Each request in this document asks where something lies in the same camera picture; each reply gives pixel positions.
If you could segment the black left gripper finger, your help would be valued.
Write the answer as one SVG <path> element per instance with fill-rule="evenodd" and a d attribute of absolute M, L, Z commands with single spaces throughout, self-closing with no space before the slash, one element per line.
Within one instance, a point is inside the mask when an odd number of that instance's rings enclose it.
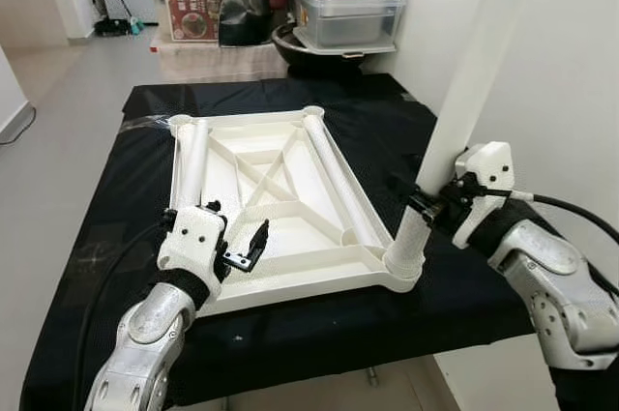
<path fill-rule="evenodd" d="M 257 262 L 261 259 L 262 253 L 267 248 L 267 240 L 270 237 L 270 223 L 263 221 L 251 237 L 248 250 L 245 252 L 232 251 L 229 253 L 231 268 L 251 273 Z"/>

